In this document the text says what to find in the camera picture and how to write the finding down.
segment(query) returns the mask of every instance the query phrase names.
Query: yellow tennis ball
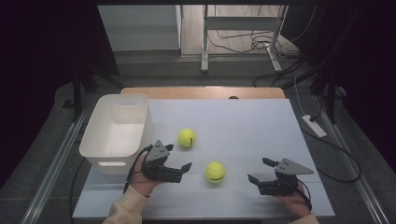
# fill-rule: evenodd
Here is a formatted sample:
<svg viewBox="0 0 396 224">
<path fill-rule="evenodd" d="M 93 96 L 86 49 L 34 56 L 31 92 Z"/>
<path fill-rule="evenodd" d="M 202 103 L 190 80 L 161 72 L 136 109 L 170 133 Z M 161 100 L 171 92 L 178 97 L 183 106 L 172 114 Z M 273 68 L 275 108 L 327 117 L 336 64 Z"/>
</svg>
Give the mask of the yellow tennis ball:
<svg viewBox="0 0 396 224">
<path fill-rule="evenodd" d="M 177 140 L 183 147 L 190 147 L 195 142 L 195 133 L 191 129 L 183 129 L 178 133 Z"/>
<path fill-rule="evenodd" d="M 206 179 L 212 183 L 220 183 L 225 176 L 225 168 L 223 164 L 218 161 L 210 162 L 205 170 Z"/>
</svg>

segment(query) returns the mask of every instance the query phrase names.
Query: cable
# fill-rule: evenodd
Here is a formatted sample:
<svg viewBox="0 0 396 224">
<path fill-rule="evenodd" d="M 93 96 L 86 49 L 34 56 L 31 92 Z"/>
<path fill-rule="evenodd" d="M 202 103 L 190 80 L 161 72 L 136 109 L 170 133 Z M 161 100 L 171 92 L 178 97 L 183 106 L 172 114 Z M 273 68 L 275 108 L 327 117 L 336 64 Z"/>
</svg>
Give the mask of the cable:
<svg viewBox="0 0 396 224">
<path fill-rule="evenodd" d="M 253 31 L 251 32 L 251 35 L 250 35 L 251 47 L 253 49 L 267 49 L 269 47 L 269 45 L 271 44 L 270 41 L 268 41 L 268 40 L 257 40 L 257 38 L 261 38 L 261 37 L 265 37 L 265 38 L 269 38 L 269 39 L 272 38 L 269 35 L 257 35 L 255 37 L 253 37 Z"/>
<path fill-rule="evenodd" d="M 296 89 L 296 94 L 297 94 L 297 102 L 298 102 L 298 106 L 300 107 L 301 112 L 303 113 L 303 115 L 305 115 L 303 108 L 301 107 L 300 104 L 300 97 L 298 95 L 298 90 L 297 90 L 297 82 L 296 82 L 297 76 L 294 77 L 294 88 Z"/>
<path fill-rule="evenodd" d="M 271 6 L 268 6 L 268 10 L 271 12 L 271 15 L 274 16 L 274 13 L 271 10 Z"/>
<path fill-rule="evenodd" d="M 148 151 L 150 151 L 151 149 L 152 149 L 152 145 L 149 146 L 149 147 L 143 148 L 143 149 L 139 152 L 139 154 L 137 154 L 136 159 L 134 160 L 134 164 L 132 165 L 131 169 L 129 170 L 128 176 L 126 177 L 123 193 L 125 193 L 125 191 L 128 189 L 129 183 L 131 182 L 131 179 L 132 179 L 132 176 L 133 176 L 134 174 L 139 173 L 139 172 L 135 172 L 135 173 L 134 173 L 134 167 L 136 166 L 137 161 L 140 159 L 140 157 L 143 155 L 143 153 L 148 152 Z"/>
<path fill-rule="evenodd" d="M 335 145 L 335 144 L 333 144 L 333 143 L 330 143 L 330 142 L 328 142 L 328 141 L 325 141 L 325 140 L 323 140 L 323 139 L 321 139 L 321 138 L 317 138 L 316 136 L 314 136 L 313 134 L 307 132 L 307 131 L 304 130 L 304 129 L 301 129 L 301 130 L 302 130 L 304 133 L 308 134 L 309 136 L 311 136 L 311 137 L 313 137 L 313 138 L 315 138 L 315 139 L 318 139 L 320 142 L 322 142 L 322 143 L 324 143 L 324 144 L 327 144 L 327 145 L 329 145 L 329 146 L 332 146 L 332 147 L 336 147 L 336 148 L 338 148 L 339 150 L 343 151 L 345 154 L 347 154 L 347 155 L 355 162 L 356 166 L 358 167 L 358 175 L 357 175 L 356 177 L 354 177 L 354 178 L 352 178 L 352 179 L 348 179 L 348 180 L 336 178 L 336 177 L 334 177 L 334 176 L 332 176 L 332 175 L 329 175 L 329 174 L 325 173 L 324 171 L 322 171 L 321 169 L 319 169 L 319 168 L 317 167 L 317 170 L 318 170 L 319 172 L 321 172 L 323 175 L 326 175 L 327 177 L 329 177 L 329 178 L 332 179 L 332 180 L 335 180 L 335 181 L 337 181 L 337 182 L 342 182 L 342 183 L 352 183 L 352 182 L 356 182 L 356 181 L 358 181 L 358 180 L 361 178 L 361 165 L 359 164 L 358 160 L 356 160 L 356 158 L 355 158 L 350 152 L 346 151 L 345 149 L 343 149 L 343 148 L 341 148 L 341 147 L 339 147 L 339 146 L 337 146 L 337 145 Z"/>
<path fill-rule="evenodd" d="M 273 76 L 278 76 L 278 74 L 267 74 L 267 75 L 262 75 L 262 76 L 259 76 L 259 77 L 255 77 L 255 78 L 253 79 L 253 87 L 257 87 L 256 82 L 257 82 L 259 79 L 264 79 L 265 77 L 273 77 Z"/>
<path fill-rule="evenodd" d="M 260 12 L 262 12 L 262 5 L 260 5 L 259 13 L 257 14 L 257 16 L 260 16 Z"/>
<path fill-rule="evenodd" d="M 74 186 L 76 184 L 76 179 L 77 179 L 77 176 L 78 176 L 78 172 L 81 169 L 81 166 L 84 163 L 84 161 L 85 161 L 85 158 L 83 158 L 82 161 L 79 163 L 79 166 L 78 166 L 78 168 L 77 168 L 77 170 L 75 172 L 75 175 L 74 175 L 73 181 L 72 181 L 72 185 L 71 185 L 71 188 L 70 188 L 70 194 L 69 194 L 69 216 L 70 216 L 70 222 L 72 224 L 75 223 L 74 219 L 73 219 L 73 207 L 74 207 L 74 205 L 73 205 L 73 191 L 74 191 Z"/>
<path fill-rule="evenodd" d="M 297 179 L 297 180 L 298 180 L 298 182 L 300 182 L 300 183 L 302 183 L 302 184 L 304 185 L 304 187 L 305 187 L 305 189 L 306 189 L 306 192 L 308 193 L 309 202 L 311 202 L 311 192 L 309 192 L 308 187 L 307 187 L 306 184 L 305 184 L 303 181 L 301 181 L 300 179 Z"/>
<path fill-rule="evenodd" d="M 309 211 L 312 211 L 311 199 L 308 199 L 306 197 L 306 195 L 302 191 L 300 191 L 298 188 L 290 185 L 287 181 L 284 181 L 283 179 L 279 178 L 278 181 L 282 182 L 282 184 L 284 184 L 284 185 L 288 186 L 289 188 L 293 189 L 294 192 L 296 192 L 298 195 L 300 195 L 300 197 L 302 197 L 304 199 L 304 201 L 306 203 L 306 206 L 308 207 Z"/>
<path fill-rule="evenodd" d="M 214 44 L 214 43 L 212 42 L 212 40 L 210 39 L 209 34 L 207 34 L 207 38 L 209 39 L 209 42 L 210 42 L 213 46 L 218 47 L 218 48 L 222 48 L 222 49 L 227 49 L 227 50 L 230 50 L 230 51 L 235 52 L 235 53 L 248 53 L 248 52 L 251 52 L 251 51 L 255 50 L 255 49 L 248 49 L 248 50 L 238 51 L 238 50 L 234 50 L 234 49 L 229 49 L 229 48 L 227 48 L 227 47 Z"/>
<path fill-rule="evenodd" d="M 296 62 L 294 62 L 290 67 L 288 67 L 287 69 L 285 69 L 283 72 L 279 73 L 279 76 L 276 77 L 273 82 L 271 83 L 271 87 L 274 87 L 274 84 L 280 80 L 283 76 L 285 76 L 288 73 L 291 73 L 295 70 L 297 70 L 302 64 L 304 63 L 303 59 L 299 59 Z"/>
<path fill-rule="evenodd" d="M 317 119 L 318 117 L 320 117 L 320 114 L 321 114 L 321 111 L 322 111 L 322 106 L 321 105 L 319 105 L 319 112 L 318 112 L 318 114 L 317 115 L 315 115 L 314 117 L 311 117 L 310 119 L 309 119 L 309 121 L 311 121 L 311 122 L 314 122 L 315 121 L 315 119 Z"/>
<path fill-rule="evenodd" d="M 219 30 L 217 30 L 217 32 L 218 32 L 218 36 L 221 37 L 221 38 L 224 38 L 224 39 L 240 37 L 240 36 L 245 36 L 245 35 L 252 35 L 251 33 L 249 33 L 249 34 L 244 34 L 244 35 L 226 35 L 226 36 L 224 36 L 224 35 L 220 35 L 219 34 Z M 263 31 L 263 32 L 254 33 L 254 35 L 262 35 L 262 34 L 268 34 L 268 33 L 271 33 L 271 32 L 270 31 Z"/>
<path fill-rule="evenodd" d="M 248 14 L 248 10 L 250 9 L 250 7 L 251 7 L 251 5 L 247 6 L 247 11 L 244 13 L 244 16 L 246 16 L 246 14 Z"/>
<path fill-rule="evenodd" d="M 291 43 L 291 42 L 297 40 L 298 38 L 300 38 L 300 37 L 306 32 L 306 30 L 308 29 L 309 25 L 310 25 L 311 22 L 312 22 L 312 19 L 314 18 L 314 15 L 315 15 L 315 11 L 316 11 L 316 10 L 317 10 L 317 7 L 315 6 L 315 7 L 314 7 L 314 11 L 312 12 L 311 19 L 309 19 L 309 22 L 308 22 L 308 24 L 305 26 L 305 29 L 303 30 L 303 32 L 302 32 L 299 36 L 297 36 L 296 38 L 292 39 L 292 40 L 289 41 L 289 42 L 286 42 L 286 43 L 283 44 L 283 45 L 289 44 L 289 43 Z"/>
</svg>

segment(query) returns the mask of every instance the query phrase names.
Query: table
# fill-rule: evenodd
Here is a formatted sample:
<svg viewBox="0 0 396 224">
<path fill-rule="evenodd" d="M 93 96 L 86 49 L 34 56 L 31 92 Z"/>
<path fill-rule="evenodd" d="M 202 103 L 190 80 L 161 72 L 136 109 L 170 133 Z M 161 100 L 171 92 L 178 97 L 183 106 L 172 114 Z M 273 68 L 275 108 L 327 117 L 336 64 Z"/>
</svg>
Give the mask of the table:
<svg viewBox="0 0 396 224">
<path fill-rule="evenodd" d="M 161 137 L 165 144 L 174 143 L 177 130 L 184 125 L 192 127 L 198 136 L 189 150 L 175 144 L 165 165 L 179 168 L 191 161 L 191 170 L 183 175 L 181 183 L 160 185 L 154 190 L 143 212 L 145 219 L 288 217 L 283 204 L 272 197 L 263 198 L 248 182 L 248 173 L 261 180 L 275 178 L 274 170 L 265 167 L 260 157 L 277 161 L 287 157 L 312 168 L 313 175 L 299 177 L 310 188 L 313 211 L 318 216 L 334 215 L 290 102 L 281 89 L 127 88 L 121 93 L 147 95 L 153 141 Z M 240 100 L 229 100 L 235 96 Z M 223 162 L 227 169 L 227 177 L 217 186 L 205 181 L 201 172 L 213 160 Z M 124 179 L 124 175 L 102 175 L 92 167 L 74 217 L 105 218 L 112 202 L 122 195 Z"/>
</svg>

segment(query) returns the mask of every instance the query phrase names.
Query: black cable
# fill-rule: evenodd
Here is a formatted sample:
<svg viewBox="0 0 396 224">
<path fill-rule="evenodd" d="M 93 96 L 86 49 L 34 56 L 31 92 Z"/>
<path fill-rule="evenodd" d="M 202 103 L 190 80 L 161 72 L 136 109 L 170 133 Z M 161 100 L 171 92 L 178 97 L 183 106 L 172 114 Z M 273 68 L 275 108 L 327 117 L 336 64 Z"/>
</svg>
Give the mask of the black cable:
<svg viewBox="0 0 396 224">
<path fill-rule="evenodd" d="M 262 12 L 262 5 L 260 5 L 259 13 L 257 14 L 257 16 L 260 16 L 260 12 Z"/>
<path fill-rule="evenodd" d="M 248 53 L 248 52 L 251 52 L 251 51 L 255 50 L 255 49 L 248 49 L 248 50 L 244 50 L 244 51 L 238 51 L 238 50 L 234 50 L 234 49 L 229 49 L 229 48 L 227 48 L 227 47 L 214 44 L 214 43 L 212 42 L 212 40 L 210 39 L 209 34 L 207 34 L 207 38 L 209 39 L 209 42 L 210 42 L 213 46 L 218 47 L 218 48 L 222 48 L 222 49 L 227 49 L 227 50 L 230 50 L 230 51 L 235 52 L 235 53 Z"/>
<path fill-rule="evenodd" d="M 247 11 L 244 13 L 244 16 L 246 15 L 246 14 L 248 14 L 248 10 L 250 9 L 250 5 L 248 5 L 247 6 Z"/>
<path fill-rule="evenodd" d="M 70 194 L 69 194 L 69 216 L 70 216 L 70 222 L 73 223 L 73 224 L 75 223 L 74 219 L 73 219 L 73 207 L 74 207 L 74 204 L 73 204 L 73 191 L 74 191 L 74 186 L 76 184 L 76 179 L 77 179 L 77 176 L 78 176 L 78 172 L 81 169 L 81 166 L 84 163 L 84 161 L 85 161 L 85 158 L 82 159 L 82 161 L 79 163 L 79 166 L 78 166 L 78 168 L 77 168 L 77 170 L 75 172 L 75 175 L 74 175 L 73 181 L 72 181 L 72 185 L 71 185 L 71 188 L 70 188 Z"/>
<path fill-rule="evenodd" d="M 271 87 L 274 87 L 274 84 L 280 80 L 283 76 L 285 76 L 288 73 L 291 73 L 295 70 L 297 70 L 305 61 L 303 59 L 299 59 L 296 62 L 294 62 L 290 67 L 285 69 L 283 72 L 279 73 L 279 76 L 277 76 L 274 81 L 271 83 Z"/>
<path fill-rule="evenodd" d="M 332 147 L 336 147 L 337 149 L 343 151 L 343 152 L 344 152 L 345 154 L 347 154 L 350 158 L 352 158 L 352 160 L 355 162 L 356 166 L 358 167 L 358 175 L 357 175 L 356 177 L 354 177 L 354 178 L 352 178 L 352 179 L 348 179 L 348 180 L 336 178 L 336 177 L 334 177 L 334 176 L 332 176 L 332 175 L 329 175 L 329 174 L 325 173 L 324 171 L 322 171 L 321 169 L 319 169 L 319 168 L 317 167 L 317 170 L 318 170 L 319 172 L 321 172 L 323 175 L 326 175 L 327 177 L 329 177 L 329 178 L 332 179 L 332 180 L 335 180 L 335 181 L 337 181 L 337 182 L 342 182 L 342 183 L 352 183 L 352 182 L 356 182 L 356 181 L 358 181 L 358 180 L 361 178 L 361 165 L 359 164 L 358 160 L 357 160 L 350 152 L 346 151 L 345 149 L 343 149 L 343 148 L 341 148 L 341 147 L 339 147 L 339 146 L 337 146 L 337 145 L 335 145 L 335 144 L 333 144 L 333 143 L 330 143 L 330 142 L 328 142 L 328 141 L 325 141 L 325 140 L 323 140 L 323 139 L 321 139 L 321 138 L 317 138 L 316 136 L 314 136 L 313 134 L 307 132 L 307 131 L 304 130 L 304 129 L 301 129 L 301 130 L 302 130 L 304 133 L 308 134 L 309 136 L 311 136 L 311 137 L 313 137 L 313 138 L 315 138 L 315 139 L 318 139 L 320 142 L 322 142 L 322 143 L 324 143 L 324 144 L 327 144 L 327 145 L 329 145 L 329 146 L 332 146 Z"/>
<path fill-rule="evenodd" d="M 306 203 L 306 206 L 308 207 L 309 211 L 312 211 L 312 203 L 311 203 L 311 200 L 308 199 L 308 198 L 306 197 L 306 195 L 305 195 L 302 191 L 300 191 L 298 188 L 296 188 L 296 187 L 290 185 L 287 181 L 284 181 L 284 180 L 282 180 L 282 179 L 278 179 L 278 180 L 279 180 L 280 182 L 282 182 L 282 184 L 284 184 L 284 185 L 288 186 L 289 188 L 293 189 L 294 192 L 296 192 L 298 195 L 300 195 L 300 197 L 302 197 L 302 198 L 304 199 L 304 201 L 305 201 L 305 203 Z"/>
<path fill-rule="evenodd" d="M 218 36 L 221 37 L 221 38 L 224 38 L 224 39 L 240 37 L 240 36 L 245 36 L 245 35 L 252 35 L 251 33 L 249 33 L 249 34 L 244 34 L 244 35 L 226 35 L 226 36 L 224 36 L 224 35 L 220 35 L 219 34 L 219 30 L 217 30 L 217 32 L 218 32 Z M 268 33 L 271 33 L 271 32 L 270 31 L 263 31 L 263 32 L 254 33 L 254 35 L 263 35 L 263 34 L 268 34 Z"/>
<path fill-rule="evenodd" d="M 152 146 L 145 147 L 139 152 L 139 154 L 137 154 L 136 159 L 134 160 L 134 164 L 132 165 L 131 169 L 129 170 L 128 176 L 126 177 L 123 193 L 125 193 L 125 191 L 128 189 L 129 183 L 131 182 L 131 179 L 132 179 L 132 175 L 139 173 L 139 172 L 134 173 L 134 167 L 136 166 L 137 161 L 140 159 L 140 157 L 143 155 L 143 153 L 148 152 L 151 149 L 152 149 Z"/>
<path fill-rule="evenodd" d="M 277 41 L 277 42 L 279 44 L 279 48 L 277 48 L 276 46 L 274 47 L 274 50 L 275 50 L 275 53 L 276 53 L 277 57 L 282 58 L 282 59 L 300 59 L 300 58 L 307 59 L 306 55 L 301 53 L 298 50 L 295 50 L 297 53 L 284 53 L 282 51 L 282 46 L 283 45 L 281 45 L 279 41 Z"/>
<path fill-rule="evenodd" d="M 268 6 L 268 10 L 271 12 L 271 15 L 274 16 L 274 13 L 271 10 L 271 6 Z"/>
<path fill-rule="evenodd" d="M 332 32 L 328 35 L 326 35 L 326 38 L 320 43 L 320 45 L 310 49 L 307 52 L 299 52 L 298 54 L 285 54 L 282 52 L 281 47 L 283 45 L 279 45 L 279 49 L 275 48 L 276 55 L 279 56 L 280 58 L 299 58 L 299 57 L 304 57 L 307 60 L 310 60 L 312 56 L 310 54 L 313 54 L 315 52 L 320 52 L 324 48 L 328 48 L 330 46 L 329 42 L 334 40 L 334 36 L 338 34 L 338 32 L 343 28 L 343 24 L 339 25 L 337 28 L 333 29 Z"/>
<path fill-rule="evenodd" d="M 322 106 L 319 105 L 319 112 L 318 112 L 318 114 L 315 115 L 314 117 L 311 117 L 311 118 L 309 119 L 309 121 L 314 122 L 315 119 L 317 119 L 318 117 L 320 117 L 321 111 L 322 111 Z"/>
<path fill-rule="evenodd" d="M 259 79 L 264 79 L 265 77 L 273 77 L 273 76 L 278 76 L 278 74 L 267 74 L 267 75 L 262 75 L 262 76 L 259 76 L 259 77 L 255 77 L 255 78 L 253 79 L 253 87 L 257 87 L 256 82 L 257 82 Z M 273 79 L 271 79 L 271 80 L 265 79 L 264 81 L 266 81 L 266 82 L 272 82 Z"/>
<path fill-rule="evenodd" d="M 311 192 L 309 192 L 308 187 L 306 186 L 306 184 L 305 184 L 303 181 L 301 181 L 301 180 L 299 180 L 299 179 L 297 179 L 297 180 L 298 180 L 298 182 L 300 182 L 300 183 L 302 183 L 302 184 L 304 185 L 304 187 L 305 187 L 305 189 L 306 189 L 306 192 L 308 193 L 309 202 L 311 202 Z"/>
<path fill-rule="evenodd" d="M 261 37 L 272 39 L 272 37 L 269 36 L 269 35 L 257 35 L 255 37 L 253 37 L 253 32 L 252 32 L 252 34 L 250 35 L 250 38 L 251 38 L 251 47 L 253 49 L 267 49 L 269 47 L 269 45 L 271 44 L 270 41 L 268 41 L 268 40 L 257 40 L 257 38 L 261 38 Z"/>
</svg>

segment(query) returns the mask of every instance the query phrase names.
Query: white storage bin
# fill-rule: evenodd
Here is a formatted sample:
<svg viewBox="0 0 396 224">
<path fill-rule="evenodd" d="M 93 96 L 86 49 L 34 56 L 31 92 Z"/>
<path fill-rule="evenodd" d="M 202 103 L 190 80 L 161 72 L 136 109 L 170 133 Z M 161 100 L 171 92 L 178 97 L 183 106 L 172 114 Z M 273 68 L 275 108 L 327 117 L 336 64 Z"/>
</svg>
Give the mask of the white storage bin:
<svg viewBox="0 0 396 224">
<path fill-rule="evenodd" d="M 105 95 L 92 112 L 79 153 L 102 174 L 128 174 L 139 151 L 151 144 L 151 134 L 146 95 Z"/>
</svg>

